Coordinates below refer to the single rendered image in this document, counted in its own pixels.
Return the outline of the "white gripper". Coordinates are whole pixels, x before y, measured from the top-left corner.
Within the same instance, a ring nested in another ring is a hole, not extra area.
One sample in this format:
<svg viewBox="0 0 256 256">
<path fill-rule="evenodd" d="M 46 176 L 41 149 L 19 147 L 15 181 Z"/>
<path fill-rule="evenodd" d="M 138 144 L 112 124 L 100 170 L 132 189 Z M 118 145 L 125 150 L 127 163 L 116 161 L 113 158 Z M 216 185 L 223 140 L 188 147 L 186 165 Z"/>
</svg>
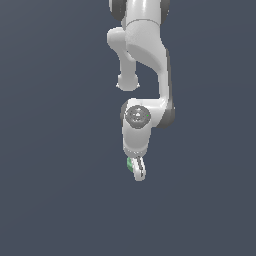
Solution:
<svg viewBox="0 0 256 256">
<path fill-rule="evenodd" d="M 135 129 L 128 123 L 125 123 L 122 128 L 122 133 L 123 150 L 128 157 L 132 158 L 134 178 L 136 181 L 142 181 L 146 177 L 146 167 L 143 156 L 147 152 L 149 138 L 151 136 L 151 126 L 147 124 L 141 129 Z"/>
</svg>

